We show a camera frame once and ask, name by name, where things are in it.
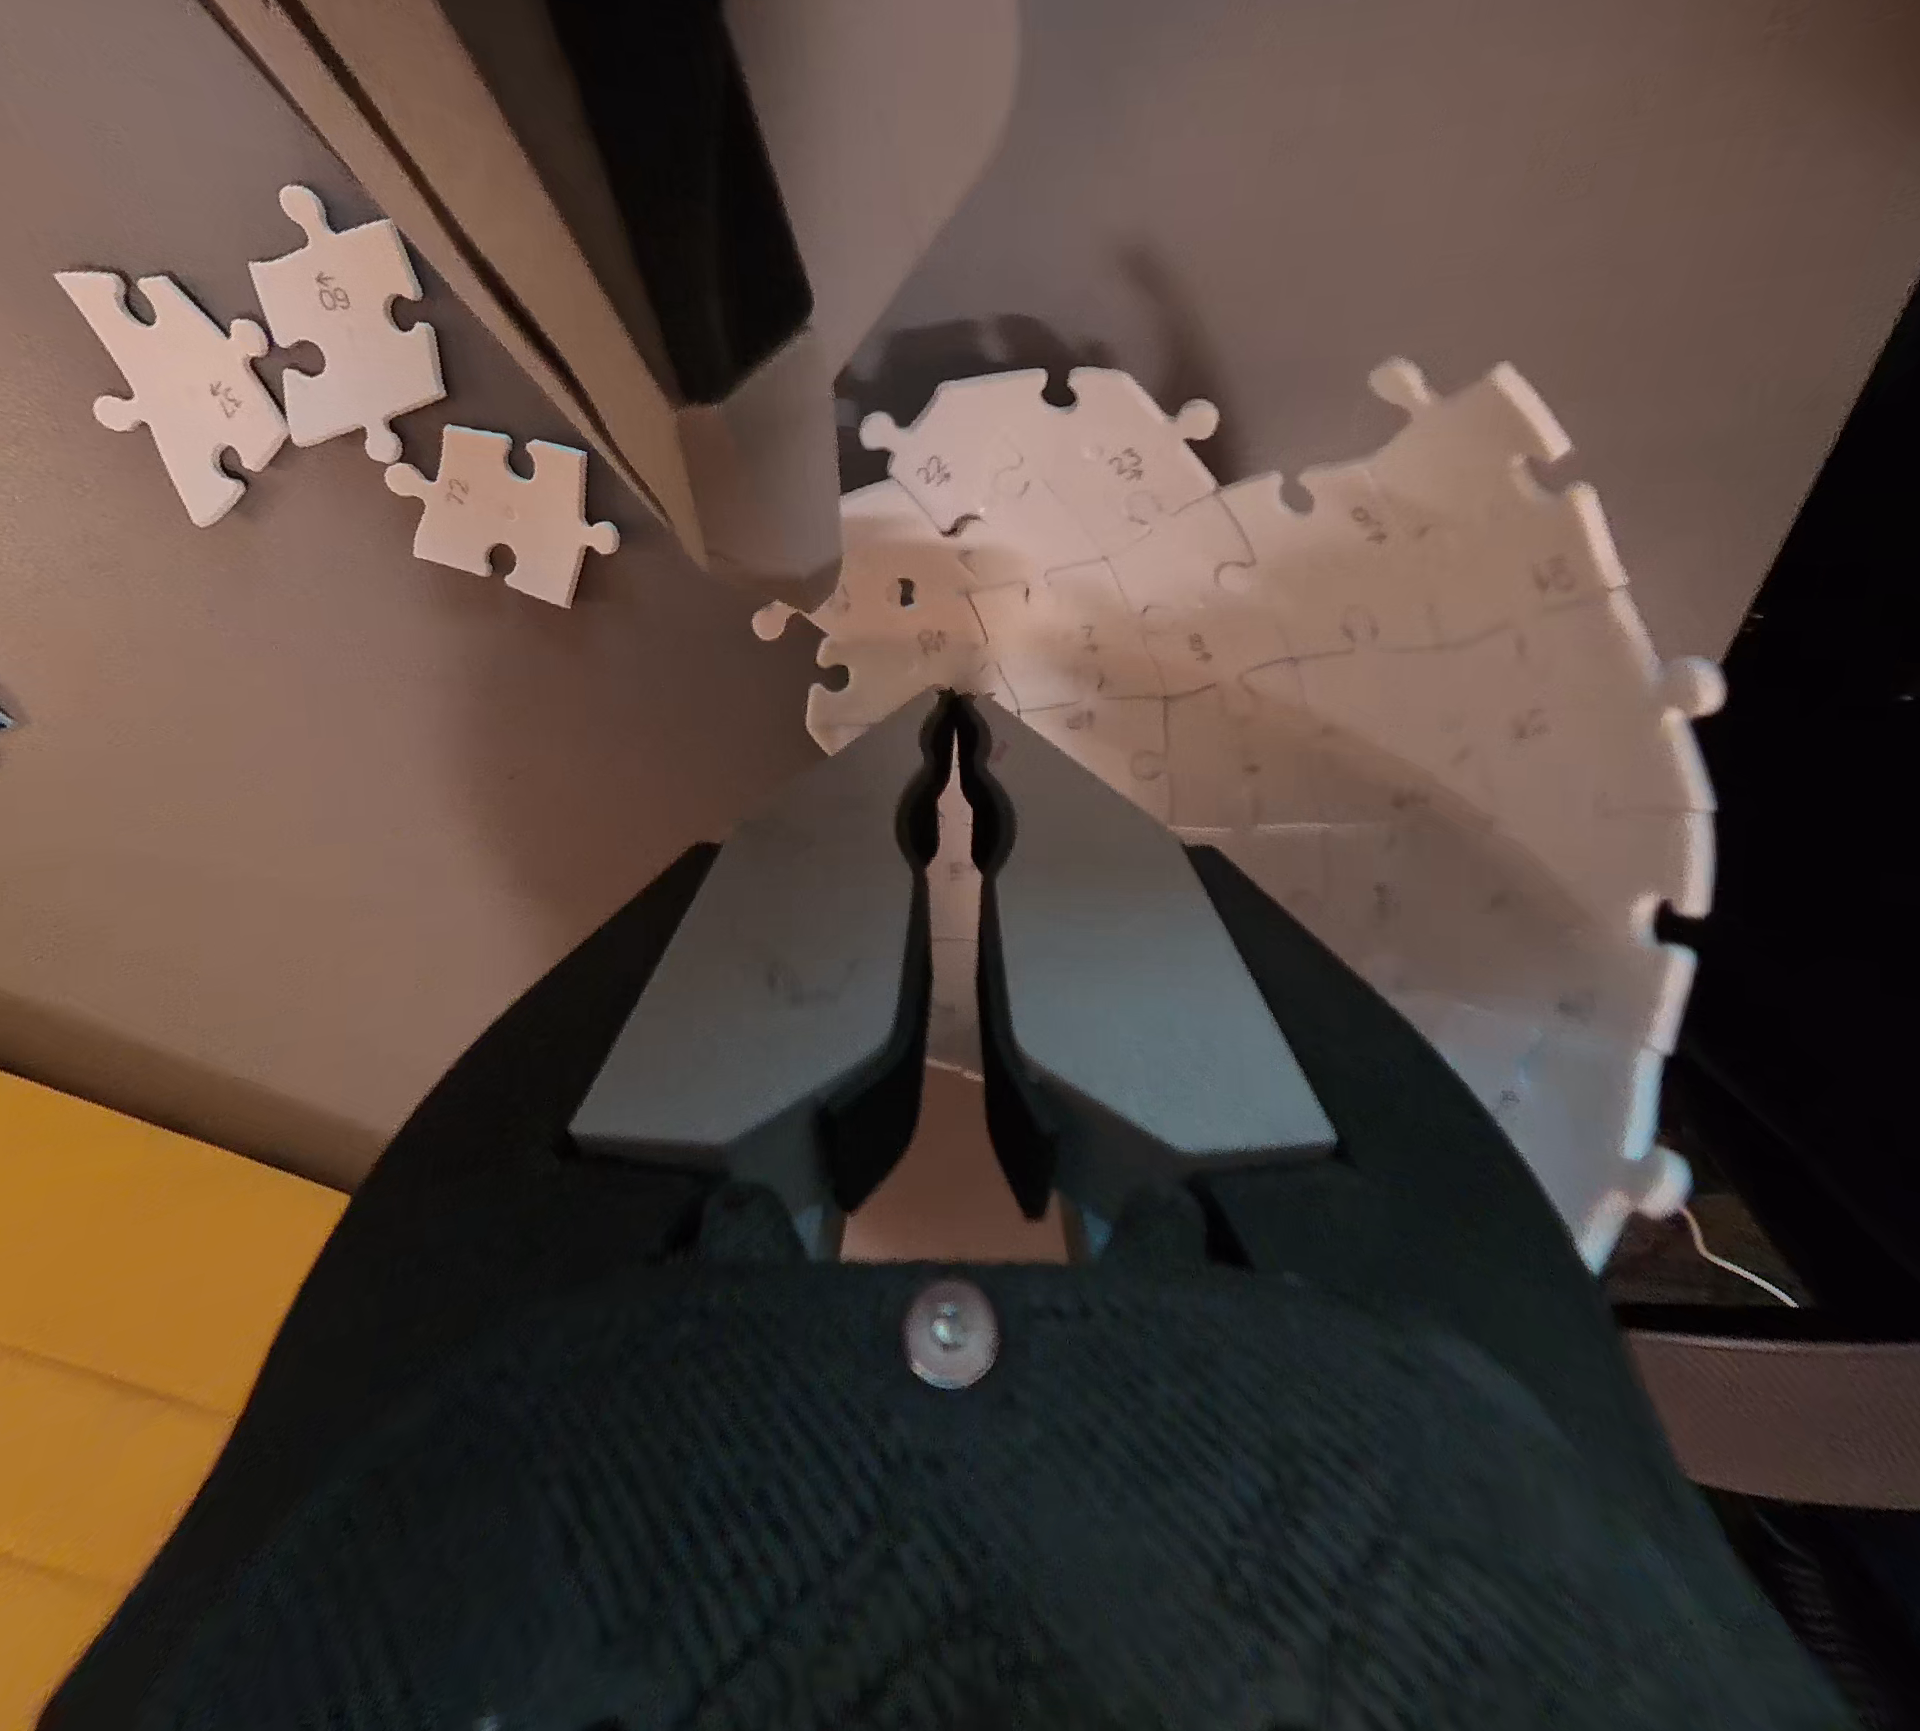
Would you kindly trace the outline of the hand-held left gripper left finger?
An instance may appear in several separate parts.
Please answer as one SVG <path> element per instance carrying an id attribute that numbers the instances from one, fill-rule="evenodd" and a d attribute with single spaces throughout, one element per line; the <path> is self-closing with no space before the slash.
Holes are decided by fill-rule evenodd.
<path id="1" fill-rule="evenodd" d="M 929 865 L 954 707 L 927 693 L 714 855 L 571 1119 L 578 1149 L 853 1214 L 922 1115 Z"/>

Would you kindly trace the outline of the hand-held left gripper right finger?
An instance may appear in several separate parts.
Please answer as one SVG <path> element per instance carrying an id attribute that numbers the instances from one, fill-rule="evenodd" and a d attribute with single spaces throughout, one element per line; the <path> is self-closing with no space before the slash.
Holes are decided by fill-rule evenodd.
<path id="1" fill-rule="evenodd" d="M 1327 1159 L 1337 1131 L 1187 847 L 1056 745 L 958 700 L 988 1127 L 1025 1214 Z"/>

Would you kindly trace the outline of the partly built puzzle ball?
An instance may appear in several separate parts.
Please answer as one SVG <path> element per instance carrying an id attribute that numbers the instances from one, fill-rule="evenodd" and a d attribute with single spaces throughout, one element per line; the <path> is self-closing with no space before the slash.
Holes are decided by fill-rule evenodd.
<path id="1" fill-rule="evenodd" d="M 1376 452 L 1219 483 L 1210 399 L 1124 370 L 942 382 L 872 413 L 889 476 L 840 505 L 806 620 L 806 731 L 849 745 L 927 687 L 998 700 L 1361 972 L 1500 1119 L 1602 1273 L 1693 1194 L 1657 1142 L 1716 796 L 1711 660 L 1664 660 L 1602 502 L 1501 364 L 1455 392 L 1391 360 Z"/>

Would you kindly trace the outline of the white puzzle piece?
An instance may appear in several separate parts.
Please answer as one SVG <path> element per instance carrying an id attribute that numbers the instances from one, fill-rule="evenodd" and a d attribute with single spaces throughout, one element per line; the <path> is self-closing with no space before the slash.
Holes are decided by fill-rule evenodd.
<path id="1" fill-rule="evenodd" d="M 385 488 L 422 505 L 415 556 L 494 576 L 494 555 L 505 550 L 509 590 L 569 608 L 585 556 L 611 556 L 620 529 L 584 517 L 588 452 L 551 439 L 529 439 L 529 476 L 513 467 L 514 442 L 495 431 L 445 426 L 438 470 L 423 476 L 411 464 L 383 470 Z"/>
<path id="2" fill-rule="evenodd" d="M 134 280 L 147 322 L 115 272 L 59 272 L 55 280 L 130 385 L 127 395 L 95 397 L 95 418 L 120 433 L 146 427 L 194 526 L 219 523 L 245 495 L 227 460 L 260 473 L 290 439 L 256 370 L 272 347 L 265 328 L 251 319 L 219 325 L 171 276 Z"/>
<path id="3" fill-rule="evenodd" d="M 419 303 L 422 282 L 390 218 L 337 231 L 321 197 L 288 183 L 278 191 L 302 244 L 251 261 L 265 324 L 278 349 L 309 345 L 321 370 L 285 370 L 284 418 L 296 448 L 362 433 L 367 456 L 392 467 L 403 456 L 395 420 L 445 397 L 435 330 L 401 328 L 397 303 Z"/>

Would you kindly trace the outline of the yellow plastic bin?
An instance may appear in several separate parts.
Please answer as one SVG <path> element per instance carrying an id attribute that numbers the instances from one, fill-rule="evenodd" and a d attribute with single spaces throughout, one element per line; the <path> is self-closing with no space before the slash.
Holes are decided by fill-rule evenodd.
<path id="1" fill-rule="evenodd" d="M 345 1206 L 3 1078 L 3 1726 L 175 1534 Z"/>

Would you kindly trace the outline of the person's dark-clothed torso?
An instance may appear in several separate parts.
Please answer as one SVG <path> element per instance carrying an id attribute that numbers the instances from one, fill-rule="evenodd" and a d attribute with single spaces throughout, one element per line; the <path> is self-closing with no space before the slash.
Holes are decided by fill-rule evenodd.
<path id="1" fill-rule="evenodd" d="M 1919 1314 L 1919 295 L 1726 651 L 1668 1109 L 1818 1310 Z"/>

